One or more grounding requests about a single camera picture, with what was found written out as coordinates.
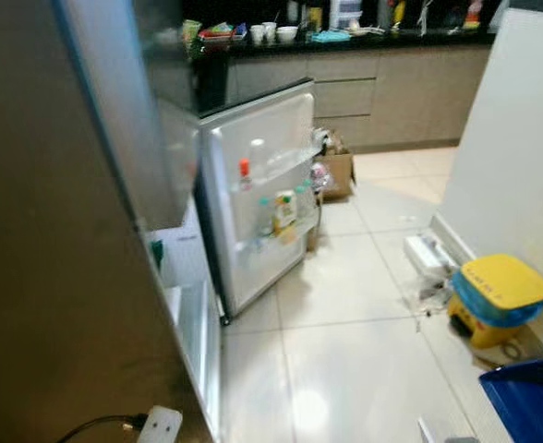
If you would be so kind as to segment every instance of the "power cord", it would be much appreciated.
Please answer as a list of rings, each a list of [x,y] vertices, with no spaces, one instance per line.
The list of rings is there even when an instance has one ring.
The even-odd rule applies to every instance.
[[[82,425],[75,427],[64,437],[57,440],[56,443],[65,443],[76,434],[94,427],[95,425],[100,425],[101,423],[120,422],[124,425],[130,425],[133,429],[139,431],[146,423],[148,417],[149,416],[145,413],[138,413],[136,415],[106,415],[105,417],[95,418],[87,423],[83,423]]]

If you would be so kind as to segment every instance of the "white tile floor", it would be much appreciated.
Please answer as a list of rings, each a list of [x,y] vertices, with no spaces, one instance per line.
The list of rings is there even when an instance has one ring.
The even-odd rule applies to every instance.
[[[224,331],[224,443],[420,442],[418,417],[511,441],[446,316],[404,302],[402,242],[427,228],[454,152],[356,156],[356,194],[324,207],[318,252]]]

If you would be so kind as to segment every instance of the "open fridge door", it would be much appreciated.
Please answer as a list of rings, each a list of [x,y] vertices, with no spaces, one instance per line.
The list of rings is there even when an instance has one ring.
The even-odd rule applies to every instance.
[[[260,226],[263,211],[272,217],[279,193],[306,185],[311,159],[320,150],[312,140],[312,87],[312,81],[303,80],[201,120],[199,187],[213,237],[211,268],[218,273],[214,280],[228,317],[304,256],[305,234],[316,222],[316,209],[300,213],[289,232],[265,236]],[[246,160],[247,180],[240,166]],[[262,200],[271,206],[263,206]]]

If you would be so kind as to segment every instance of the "yellow lid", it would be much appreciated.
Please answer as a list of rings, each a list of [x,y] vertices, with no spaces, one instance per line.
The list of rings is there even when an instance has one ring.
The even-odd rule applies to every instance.
[[[469,261],[465,278],[499,309],[516,309],[543,300],[543,278],[522,261],[505,254]]]

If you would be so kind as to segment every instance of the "white cup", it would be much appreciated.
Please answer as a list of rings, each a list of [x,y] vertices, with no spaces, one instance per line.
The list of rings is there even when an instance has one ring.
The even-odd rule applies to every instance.
[[[265,39],[268,43],[275,42],[275,27],[276,23],[274,21],[264,21],[263,28],[265,29]]]
[[[265,27],[263,25],[253,25],[249,30],[251,31],[251,40],[253,40],[253,44],[259,46],[263,41]]]

